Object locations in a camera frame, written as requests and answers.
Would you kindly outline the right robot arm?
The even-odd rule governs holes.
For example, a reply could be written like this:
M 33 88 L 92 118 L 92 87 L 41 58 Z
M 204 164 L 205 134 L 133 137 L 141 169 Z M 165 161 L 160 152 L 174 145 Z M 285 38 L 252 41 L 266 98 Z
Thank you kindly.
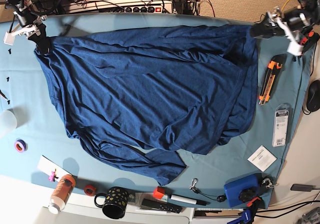
M 47 16 L 34 13 L 37 7 L 32 0 L 5 0 L 4 7 L 13 10 L 14 19 L 18 24 L 16 27 L 10 26 L 4 34 L 3 42 L 12 46 L 17 36 L 25 36 L 36 44 L 37 51 L 42 55 L 49 53 L 52 45 L 43 23 Z

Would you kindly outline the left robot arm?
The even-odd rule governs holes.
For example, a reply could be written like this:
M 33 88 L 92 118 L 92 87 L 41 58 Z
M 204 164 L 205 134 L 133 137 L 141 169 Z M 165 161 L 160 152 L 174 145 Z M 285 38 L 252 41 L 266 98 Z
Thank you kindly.
M 298 6 L 285 10 L 275 7 L 264 19 L 254 24 L 250 35 L 258 39 L 287 36 L 295 31 L 311 30 L 320 24 L 320 0 L 297 0 Z

